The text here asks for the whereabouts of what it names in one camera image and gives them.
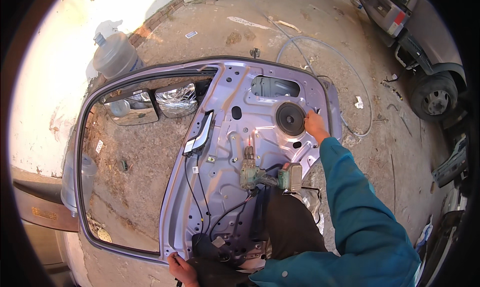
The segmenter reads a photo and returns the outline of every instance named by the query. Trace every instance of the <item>black pants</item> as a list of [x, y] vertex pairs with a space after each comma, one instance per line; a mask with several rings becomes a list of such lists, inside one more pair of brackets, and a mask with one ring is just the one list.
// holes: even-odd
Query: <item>black pants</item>
[[[305, 251], [327, 251], [312, 213], [300, 200], [281, 195], [279, 191], [274, 190], [267, 208], [272, 259], [283, 260]], [[248, 279], [248, 273], [237, 272], [221, 262], [205, 258], [192, 258], [187, 262], [197, 271], [201, 287], [255, 285]]]

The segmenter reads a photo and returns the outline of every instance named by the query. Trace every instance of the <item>tire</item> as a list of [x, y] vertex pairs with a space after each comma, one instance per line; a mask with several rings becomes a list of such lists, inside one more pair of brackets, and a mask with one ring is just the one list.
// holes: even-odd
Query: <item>tire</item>
[[437, 122], [446, 119], [457, 104], [459, 92], [448, 71], [426, 75], [417, 71], [411, 80], [410, 106], [422, 120]]

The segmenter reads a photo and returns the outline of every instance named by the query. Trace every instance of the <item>dirt ground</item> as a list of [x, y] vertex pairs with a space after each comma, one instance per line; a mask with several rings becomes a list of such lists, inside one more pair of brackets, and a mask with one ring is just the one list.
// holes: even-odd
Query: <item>dirt ground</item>
[[[365, 12], [352, 5], [350, 0], [253, 1], [274, 20], [288, 22], [301, 30], [298, 33], [285, 27], [292, 36], [309, 36], [328, 43], [356, 69], [369, 91], [375, 122], [371, 133], [361, 139], [342, 126], [343, 145], [351, 150], [360, 170], [374, 186], [376, 195], [394, 212], [415, 243], [429, 215], [433, 214], [434, 224], [439, 219], [447, 193], [452, 188], [450, 185], [442, 189], [434, 186], [431, 191], [431, 171], [449, 156], [449, 151], [438, 125], [420, 121], [411, 111], [408, 78], [390, 84], [398, 89], [403, 100], [381, 86], [382, 79], [391, 78], [393, 73], [398, 75], [401, 69], [393, 50], [381, 43]], [[211, 3], [212, 0], [202, 0], [176, 10], [137, 48], [139, 56], [147, 65], [155, 65], [207, 56], [250, 56], [249, 50], [256, 47], [261, 50], [261, 59], [276, 60], [287, 38], [249, 0]], [[267, 29], [246, 26], [228, 17], [244, 19]], [[198, 34], [186, 38], [185, 35], [192, 31]], [[358, 132], [366, 131], [370, 106], [354, 71], [324, 45], [313, 41], [299, 41], [298, 44], [312, 60], [316, 72], [328, 76], [336, 85], [340, 108], [349, 125]], [[293, 44], [287, 46], [279, 62], [305, 66]], [[363, 99], [363, 109], [354, 106], [356, 96]], [[390, 104], [394, 104], [400, 113], [392, 107], [387, 109]], [[400, 115], [405, 117], [408, 129]], [[158, 250], [163, 193], [192, 116], [162, 117], [158, 122], [138, 127], [118, 127], [101, 112], [95, 117], [95, 125], [101, 129], [96, 133], [92, 130], [88, 145], [88, 153], [95, 159], [99, 173], [90, 200], [92, 216], [105, 224], [116, 243]], [[94, 150], [101, 138], [104, 148], [97, 154]], [[119, 170], [118, 159], [127, 161], [127, 172]], [[317, 164], [304, 179], [304, 185], [322, 188], [320, 212], [324, 215], [325, 246], [336, 252], [335, 229], [321, 164]], [[100, 251], [89, 245], [81, 234], [80, 243], [83, 257], [80, 254], [77, 258], [84, 260], [81, 264], [86, 271], [78, 272], [78, 275], [85, 276], [86, 273], [92, 285], [176, 284], [166, 268]]]

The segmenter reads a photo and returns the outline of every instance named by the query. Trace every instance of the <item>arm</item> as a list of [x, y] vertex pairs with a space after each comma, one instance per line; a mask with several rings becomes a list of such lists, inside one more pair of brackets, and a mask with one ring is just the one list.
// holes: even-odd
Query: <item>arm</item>
[[329, 137], [324, 127], [321, 116], [311, 111], [305, 119], [305, 128], [320, 144], [338, 252], [359, 255], [388, 247], [412, 248], [405, 229], [375, 196], [351, 152]]

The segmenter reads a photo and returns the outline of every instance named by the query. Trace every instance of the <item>mounting hole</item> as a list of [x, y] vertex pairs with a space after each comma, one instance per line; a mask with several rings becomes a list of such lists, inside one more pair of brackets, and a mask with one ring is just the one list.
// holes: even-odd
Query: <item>mounting hole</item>
[[234, 106], [232, 108], [232, 117], [235, 120], [239, 120], [242, 117], [242, 109], [239, 106]]

